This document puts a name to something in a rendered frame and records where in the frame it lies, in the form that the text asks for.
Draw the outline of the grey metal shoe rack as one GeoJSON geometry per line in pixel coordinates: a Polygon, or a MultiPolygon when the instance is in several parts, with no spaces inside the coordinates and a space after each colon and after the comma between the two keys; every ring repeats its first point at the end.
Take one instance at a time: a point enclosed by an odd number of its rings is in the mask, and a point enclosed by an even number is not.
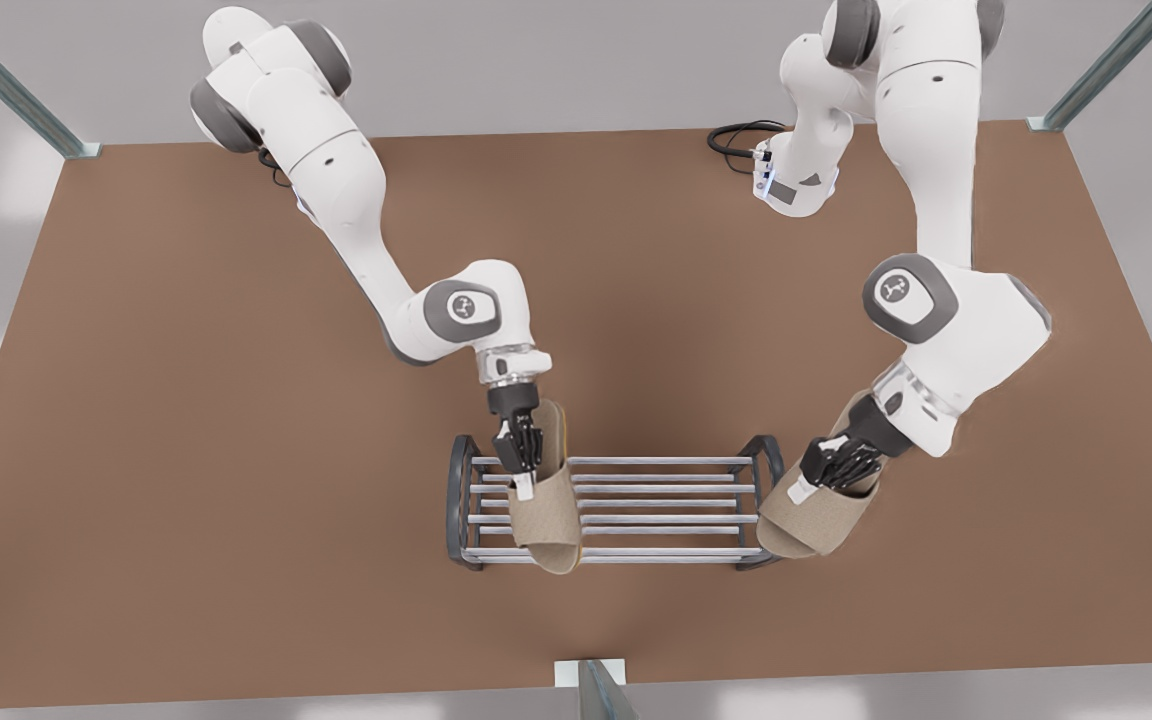
{"type": "MultiPolygon", "coordinates": [[[[756,520],[785,471],[773,435],[755,435],[733,456],[573,457],[585,564],[730,564],[776,559],[756,539],[756,520]]],[[[445,551],[453,564],[530,564],[511,537],[508,473],[472,435],[450,450],[445,551]]]]}

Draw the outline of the silver frame post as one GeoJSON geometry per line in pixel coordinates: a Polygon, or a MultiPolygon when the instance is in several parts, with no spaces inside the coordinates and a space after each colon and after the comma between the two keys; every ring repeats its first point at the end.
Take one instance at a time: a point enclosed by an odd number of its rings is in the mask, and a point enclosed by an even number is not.
{"type": "Polygon", "coordinates": [[[67,160],[99,158],[101,143],[84,142],[0,63],[0,101],[67,160]]]}
{"type": "Polygon", "coordinates": [[[626,660],[559,660],[553,670],[554,687],[576,689],[579,720],[641,720],[626,694],[626,660]]]}
{"type": "Polygon", "coordinates": [[[1102,94],[1111,82],[1132,63],[1143,50],[1152,41],[1152,0],[1135,15],[1132,22],[1121,31],[1114,41],[1102,51],[1092,65],[1089,65],[1082,76],[1073,83],[1061,99],[1047,109],[1041,118],[1026,118],[1030,132],[1064,132],[1075,118],[1098,96],[1102,94]]]}

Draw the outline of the tan slipper with yellow sole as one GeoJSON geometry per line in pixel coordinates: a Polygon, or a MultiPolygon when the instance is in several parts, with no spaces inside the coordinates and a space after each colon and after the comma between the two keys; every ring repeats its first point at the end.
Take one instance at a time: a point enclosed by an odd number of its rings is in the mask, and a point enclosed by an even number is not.
{"type": "Polygon", "coordinates": [[[532,497],[522,500],[508,488],[511,537],[526,550],[535,564],[550,574],[564,575],[579,564],[582,526],[579,501],[568,465],[567,423],[562,406],[544,397],[532,411],[543,430],[541,462],[536,470],[532,497]]]}

